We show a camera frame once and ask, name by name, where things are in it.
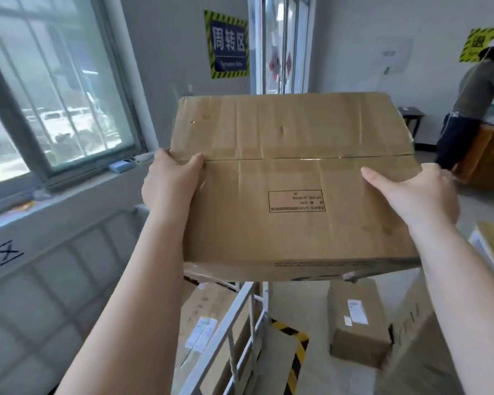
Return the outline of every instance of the gray wall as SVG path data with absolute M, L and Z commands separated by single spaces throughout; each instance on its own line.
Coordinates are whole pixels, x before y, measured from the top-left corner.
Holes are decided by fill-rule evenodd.
M 472 66 L 459 56 L 471 29 L 494 26 L 494 0 L 317 0 L 310 91 L 382 91 L 427 114 L 417 142 L 435 144 Z M 404 72 L 373 65 L 383 36 L 414 39 Z
M 177 99 L 249 94 L 248 77 L 211 79 L 203 10 L 248 19 L 247 0 L 121 0 L 159 146 L 170 145 Z

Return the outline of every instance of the gray t-shirt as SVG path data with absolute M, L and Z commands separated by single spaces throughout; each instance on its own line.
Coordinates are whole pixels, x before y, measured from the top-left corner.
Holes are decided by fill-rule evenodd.
M 494 99 L 494 62 L 480 62 L 459 83 L 459 98 L 452 109 L 459 116 L 483 119 Z

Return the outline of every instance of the small white sticker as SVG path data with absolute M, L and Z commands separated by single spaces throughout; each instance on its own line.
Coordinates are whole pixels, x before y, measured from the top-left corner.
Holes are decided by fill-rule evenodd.
M 185 342 L 185 348 L 194 349 L 196 352 L 203 353 L 207 342 L 212 337 L 216 328 L 217 320 L 215 318 L 200 318 L 198 324 L 192 330 L 189 339 Z
M 348 299 L 349 316 L 354 323 L 359 323 L 361 325 L 368 324 L 368 318 L 366 317 L 366 312 L 364 312 L 364 306 L 362 306 L 362 301 L 359 299 Z

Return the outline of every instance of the printed label on box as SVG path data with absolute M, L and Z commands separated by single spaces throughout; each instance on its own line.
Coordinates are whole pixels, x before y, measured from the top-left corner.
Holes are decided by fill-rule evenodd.
M 269 212 L 325 212 L 322 190 L 270 191 Z
M 189 339 L 186 340 L 185 348 L 203 353 L 216 326 L 217 320 L 215 318 L 200 318 L 198 324 L 192 330 Z
M 359 323 L 361 325 L 368 324 L 368 318 L 366 317 L 366 312 L 364 312 L 364 306 L 362 306 L 362 301 L 359 299 L 348 299 L 349 316 L 354 323 Z

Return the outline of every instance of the small dark table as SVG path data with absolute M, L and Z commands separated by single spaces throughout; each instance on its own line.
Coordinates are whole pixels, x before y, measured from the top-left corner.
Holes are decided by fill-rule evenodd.
M 412 133 L 412 137 L 415 139 L 415 135 L 417 134 L 417 130 L 419 130 L 421 120 L 425 114 L 415 107 L 399 107 L 398 109 L 399 112 L 401 112 L 402 118 L 405 120 L 408 129 L 410 129 L 411 121 L 415 120 L 414 132 Z

